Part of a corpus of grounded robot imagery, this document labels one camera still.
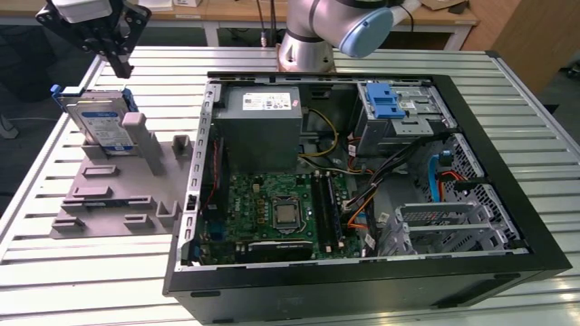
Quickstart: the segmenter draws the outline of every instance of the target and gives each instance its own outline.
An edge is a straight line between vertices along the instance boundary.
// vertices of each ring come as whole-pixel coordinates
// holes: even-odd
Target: aluminum extrusion table
[[[501,59],[482,52],[334,53],[338,72],[450,75],[573,269],[470,308],[339,316],[267,325],[577,325],[580,323],[580,148]],[[94,60],[85,86],[126,85],[161,141],[195,136],[207,71],[274,71],[259,48],[137,48],[129,80]],[[53,240],[51,219],[83,152],[62,115],[0,219],[0,319],[5,325],[195,325],[161,296],[169,235]]]

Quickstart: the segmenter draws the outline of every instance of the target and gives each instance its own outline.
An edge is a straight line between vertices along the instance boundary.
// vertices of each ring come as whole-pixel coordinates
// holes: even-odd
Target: blue hard drive label
[[[121,154],[133,148],[133,142],[121,126],[121,118],[117,112],[82,112],[79,116],[86,130],[106,151]]]

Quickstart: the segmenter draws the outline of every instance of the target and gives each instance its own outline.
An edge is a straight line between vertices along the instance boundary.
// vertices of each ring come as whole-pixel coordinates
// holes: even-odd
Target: yellow wire
[[[335,128],[334,128],[334,125],[331,124],[331,122],[327,120],[327,118],[323,116],[323,114],[319,113],[318,110],[314,110],[314,109],[307,109],[307,110],[315,112],[319,115],[319,117],[322,118],[322,120],[327,123],[329,127],[331,128],[331,132],[334,133],[334,142],[331,143],[330,148],[326,149],[325,151],[321,151],[319,153],[303,153],[303,154],[298,154],[298,156],[301,158],[322,156],[323,154],[331,152],[331,150],[335,148],[335,144],[338,144],[338,133],[335,132]]]

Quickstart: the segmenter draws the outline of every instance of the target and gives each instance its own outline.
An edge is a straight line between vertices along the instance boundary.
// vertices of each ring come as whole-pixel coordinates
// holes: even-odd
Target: motherboard chip
[[[278,223],[294,223],[295,218],[294,205],[275,206],[275,221]]]
[[[273,228],[282,234],[290,234],[299,228],[299,199],[295,196],[271,198]]]

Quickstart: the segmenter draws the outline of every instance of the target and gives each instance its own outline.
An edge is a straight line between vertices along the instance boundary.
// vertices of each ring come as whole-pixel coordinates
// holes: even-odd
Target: sticker
[[[366,233],[363,237],[363,242],[369,245],[370,249],[374,250],[374,239],[370,237],[370,234]]]
[[[398,107],[401,109],[414,109],[414,102],[409,101],[409,102],[398,102]]]
[[[475,25],[477,22],[474,20],[455,20],[454,24],[457,24],[457,25]]]
[[[355,146],[354,145],[347,145],[347,156],[351,156],[353,158],[355,158]]]
[[[109,151],[127,151],[133,142],[125,129],[119,127],[117,112],[82,112],[81,119],[99,146]]]
[[[174,15],[174,18],[182,18],[182,19],[201,19],[199,15]]]
[[[382,212],[377,218],[377,223],[386,223],[386,220],[389,219],[389,214]]]
[[[243,106],[241,109],[253,110],[253,111],[290,110],[291,109],[290,94],[289,93],[245,93]]]

